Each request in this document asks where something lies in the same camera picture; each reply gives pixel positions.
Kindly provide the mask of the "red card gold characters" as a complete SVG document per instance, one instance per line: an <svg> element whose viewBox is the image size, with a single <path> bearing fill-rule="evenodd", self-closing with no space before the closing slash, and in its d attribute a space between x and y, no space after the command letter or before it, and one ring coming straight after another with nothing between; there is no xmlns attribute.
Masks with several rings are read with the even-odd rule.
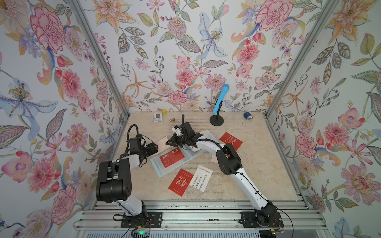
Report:
<svg viewBox="0 0 381 238"><path fill-rule="evenodd" d="M164 168L168 168L171 165L179 162L180 160L182 160L184 158L185 158L185 155L183 154L183 152L179 148L173 149L173 150L171 150L171 151L169 151L169 152L167 152L164 155L159 157Z"/></svg>

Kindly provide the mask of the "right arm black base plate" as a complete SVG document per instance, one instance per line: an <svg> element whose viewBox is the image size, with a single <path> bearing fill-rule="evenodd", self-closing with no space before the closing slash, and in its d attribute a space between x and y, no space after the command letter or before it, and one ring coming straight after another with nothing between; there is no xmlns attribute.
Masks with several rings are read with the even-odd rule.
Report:
<svg viewBox="0 0 381 238"><path fill-rule="evenodd" d="M283 228L283 220L279 212L267 217L256 212L241 212L238 223L244 228Z"/></svg>

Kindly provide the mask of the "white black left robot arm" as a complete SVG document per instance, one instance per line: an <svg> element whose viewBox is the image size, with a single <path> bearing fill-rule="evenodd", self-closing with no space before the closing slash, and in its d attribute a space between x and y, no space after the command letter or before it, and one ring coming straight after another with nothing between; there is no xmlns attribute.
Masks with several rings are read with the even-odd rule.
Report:
<svg viewBox="0 0 381 238"><path fill-rule="evenodd" d="M131 170L142 167L147 158L158 152L158 145L139 133L137 125L128 129L125 152L115 161L102 162L96 185L96 198L118 205L131 221L147 222L148 212L143 201L132 196Z"/></svg>

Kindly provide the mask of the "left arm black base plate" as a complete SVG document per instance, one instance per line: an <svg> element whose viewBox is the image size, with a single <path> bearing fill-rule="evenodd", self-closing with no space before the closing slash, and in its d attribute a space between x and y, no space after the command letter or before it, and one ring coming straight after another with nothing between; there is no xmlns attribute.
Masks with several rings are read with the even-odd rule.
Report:
<svg viewBox="0 0 381 238"><path fill-rule="evenodd" d="M162 221L162 212L143 212L136 216L125 213L121 221L121 228L161 228Z"/></svg>

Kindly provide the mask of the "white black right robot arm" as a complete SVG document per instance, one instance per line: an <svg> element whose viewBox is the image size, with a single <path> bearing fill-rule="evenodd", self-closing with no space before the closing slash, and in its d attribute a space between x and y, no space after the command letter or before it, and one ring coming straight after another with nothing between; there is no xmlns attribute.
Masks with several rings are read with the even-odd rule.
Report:
<svg viewBox="0 0 381 238"><path fill-rule="evenodd" d="M175 126L173 132L173 136L166 142L167 145L180 148L186 145L214 154L222 173L236 181L249 198L254 209L250 212L240 213L240 224L245 228L284 227L278 208L251 181L243 167L241 158L232 144L227 143L222 145L216 140L205 137L201 133L195 133L190 123L185 122L185 115L182 115L181 125Z"/></svg>

